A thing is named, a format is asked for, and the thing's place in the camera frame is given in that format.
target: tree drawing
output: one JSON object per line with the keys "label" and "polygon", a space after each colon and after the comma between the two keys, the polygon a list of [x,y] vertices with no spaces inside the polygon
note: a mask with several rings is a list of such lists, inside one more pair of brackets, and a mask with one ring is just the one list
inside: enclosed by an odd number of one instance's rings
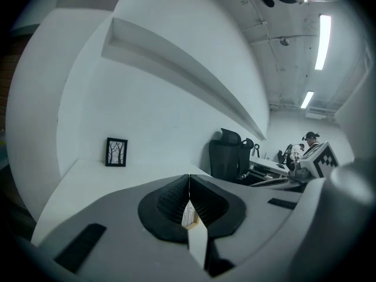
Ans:
{"label": "tree drawing", "polygon": [[121,143],[122,145],[119,146],[119,142],[116,142],[118,154],[117,154],[117,159],[118,159],[118,164],[122,164],[124,162],[124,142]]}
{"label": "tree drawing", "polygon": [[112,156],[113,156],[113,150],[115,148],[115,143],[114,142],[110,142],[110,147],[109,147],[109,150],[108,150],[108,153],[109,153],[109,163],[111,164],[112,163]]}
{"label": "tree drawing", "polygon": [[108,159],[110,164],[124,163],[124,142],[111,141],[108,150]]}

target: cap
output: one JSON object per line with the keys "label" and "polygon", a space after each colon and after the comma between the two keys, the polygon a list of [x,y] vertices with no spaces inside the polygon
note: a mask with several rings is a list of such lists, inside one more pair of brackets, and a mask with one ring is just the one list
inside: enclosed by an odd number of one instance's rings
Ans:
{"label": "cap", "polygon": [[319,134],[316,134],[314,132],[308,132],[305,136],[303,136],[303,138],[301,138],[301,140],[307,140],[307,139],[318,138],[318,137],[320,137]]}

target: black slot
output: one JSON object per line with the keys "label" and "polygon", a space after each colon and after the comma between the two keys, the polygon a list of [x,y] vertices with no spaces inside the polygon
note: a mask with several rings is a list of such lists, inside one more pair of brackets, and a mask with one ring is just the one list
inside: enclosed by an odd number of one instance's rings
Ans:
{"label": "black slot", "polygon": [[55,258],[56,263],[75,273],[95,247],[106,227],[92,223],[88,225],[64,250]]}
{"label": "black slot", "polygon": [[273,204],[278,207],[294,210],[297,203],[289,202],[287,200],[280,200],[280,199],[271,199],[268,202],[269,204]]}

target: black rubber pad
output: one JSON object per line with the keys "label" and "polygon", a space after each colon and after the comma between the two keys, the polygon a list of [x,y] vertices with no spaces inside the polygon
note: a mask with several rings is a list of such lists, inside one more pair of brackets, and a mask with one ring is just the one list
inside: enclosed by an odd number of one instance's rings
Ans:
{"label": "black rubber pad", "polygon": [[182,227],[189,201],[189,175],[148,193],[140,201],[138,214],[143,226],[161,240],[188,243],[188,230]]}
{"label": "black rubber pad", "polygon": [[269,204],[273,204],[278,207],[294,210],[297,203],[289,202],[287,200],[280,200],[280,199],[271,199],[268,202]]}
{"label": "black rubber pad", "polygon": [[190,176],[190,201],[211,239],[232,235],[246,218],[247,207],[238,196],[200,176]]}
{"label": "black rubber pad", "polygon": [[55,262],[72,273],[77,272],[106,229],[106,227],[97,223],[88,225],[74,241],[55,258]]}

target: black office chair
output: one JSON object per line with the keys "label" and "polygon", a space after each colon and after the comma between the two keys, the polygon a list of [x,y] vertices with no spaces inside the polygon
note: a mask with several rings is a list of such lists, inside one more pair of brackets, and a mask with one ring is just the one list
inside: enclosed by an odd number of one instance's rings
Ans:
{"label": "black office chair", "polygon": [[241,137],[231,130],[221,130],[221,139],[209,142],[211,176],[233,182],[238,175]]}
{"label": "black office chair", "polygon": [[249,186],[260,180],[252,176],[244,177],[249,170],[249,158],[254,143],[231,130],[221,129],[220,140],[209,143],[211,176],[228,182]]}

